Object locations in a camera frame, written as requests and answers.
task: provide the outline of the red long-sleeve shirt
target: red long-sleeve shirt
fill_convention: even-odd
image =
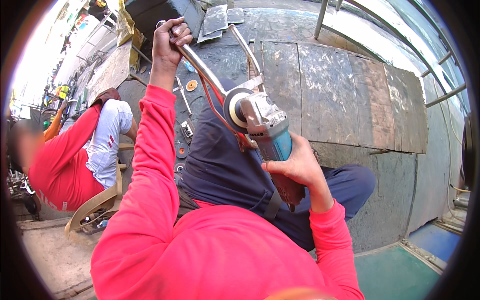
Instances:
[[[193,210],[174,226],[175,96],[149,85],[140,100],[134,172],[120,210],[91,260],[99,299],[264,299],[311,287],[337,299],[363,299],[345,209],[310,211],[318,260],[243,208]]]
[[[87,169],[82,147],[98,123],[102,104],[91,106],[61,135],[45,143],[28,171],[28,180],[40,200],[56,210],[75,211],[104,190]]]

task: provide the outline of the hand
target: hand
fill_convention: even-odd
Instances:
[[[175,71],[180,63],[182,55],[177,46],[189,44],[193,37],[187,24],[183,23],[184,17],[170,19],[163,23],[154,32],[153,38],[153,64],[162,67],[175,76]],[[174,37],[170,38],[168,30],[172,29]]]
[[[262,163],[262,169],[270,173],[280,173],[306,185],[310,192],[312,211],[323,213],[332,208],[334,201],[324,173],[313,155],[306,139],[290,132],[292,152],[286,161],[269,160]]]
[[[63,111],[63,110],[65,110],[65,108],[67,108],[67,102],[68,102],[68,101],[65,99],[65,100],[61,103],[61,105],[60,105],[60,110]]]
[[[262,163],[262,169],[269,173],[281,173],[294,181],[306,185],[315,185],[324,173],[313,156],[312,148],[306,139],[290,132],[292,152],[286,161],[269,160]]]

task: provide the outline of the water bottle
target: water bottle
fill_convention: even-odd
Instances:
[[[192,66],[192,64],[186,60],[185,58],[182,58],[182,62],[185,64],[185,67],[190,71],[190,72],[196,72],[195,68]]]
[[[98,224],[96,227],[97,227],[97,228],[105,227],[105,226],[107,225],[107,223],[108,223],[108,220],[102,220],[102,221],[100,222],[100,224]]]

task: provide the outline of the angle grinder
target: angle grinder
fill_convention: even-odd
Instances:
[[[223,103],[225,120],[238,132],[248,133],[258,144],[264,160],[285,161],[292,152],[289,120],[264,92],[238,87],[229,91]],[[282,201],[291,212],[305,198],[305,186],[283,174],[271,173]]]

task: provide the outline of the electric cable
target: electric cable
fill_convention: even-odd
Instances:
[[[437,94],[437,98],[438,98],[438,91],[437,91],[437,85],[436,85],[436,82],[433,83],[433,86],[435,87],[435,93]],[[439,103],[440,105],[440,109],[442,110],[442,114],[444,116],[444,121],[445,121],[445,126],[447,128],[447,135],[448,135],[448,151],[450,153],[450,164],[449,164],[449,167],[448,167],[448,184],[450,186],[452,186],[452,184],[450,183],[450,180],[451,180],[451,173],[452,173],[452,147],[451,147],[451,142],[450,142],[450,131],[448,130],[448,123],[447,123],[447,118],[445,116],[445,112],[444,112],[444,107],[442,106],[442,103]],[[446,201],[447,201],[447,206],[448,206],[448,211],[450,212],[450,214],[452,215],[453,218],[457,219],[458,221],[462,222],[462,223],[465,223],[464,220],[460,219],[459,217],[455,216],[452,212],[452,209],[450,208],[450,201],[448,201],[448,189],[447,189],[447,196],[446,196]]]

